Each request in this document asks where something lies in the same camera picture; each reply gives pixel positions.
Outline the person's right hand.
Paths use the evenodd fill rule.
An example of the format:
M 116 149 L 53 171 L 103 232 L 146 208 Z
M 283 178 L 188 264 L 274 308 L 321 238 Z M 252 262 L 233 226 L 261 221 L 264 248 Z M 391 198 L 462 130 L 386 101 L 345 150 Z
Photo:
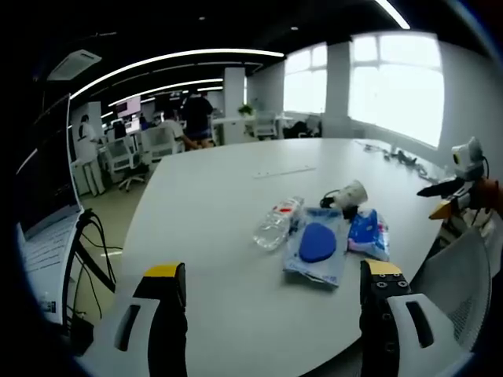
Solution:
M 502 217 L 502 187 L 499 181 L 483 178 L 477 181 L 472 190 L 472 209 L 486 209 L 495 211 Z

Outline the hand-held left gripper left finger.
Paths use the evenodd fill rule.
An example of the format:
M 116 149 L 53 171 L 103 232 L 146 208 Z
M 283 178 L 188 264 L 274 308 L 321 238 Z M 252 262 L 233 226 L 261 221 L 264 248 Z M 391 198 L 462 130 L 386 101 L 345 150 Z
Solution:
M 90 376 L 186 376 L 185 264 L 148 269 L 94 329 Z

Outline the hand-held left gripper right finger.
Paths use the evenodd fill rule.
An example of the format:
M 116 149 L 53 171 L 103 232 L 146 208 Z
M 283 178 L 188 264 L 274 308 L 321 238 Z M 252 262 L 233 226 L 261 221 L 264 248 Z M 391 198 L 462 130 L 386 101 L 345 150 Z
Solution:
M 361 261 L 362 376 L 459 376 L 472 359 L 449 317 L 390 262 Z

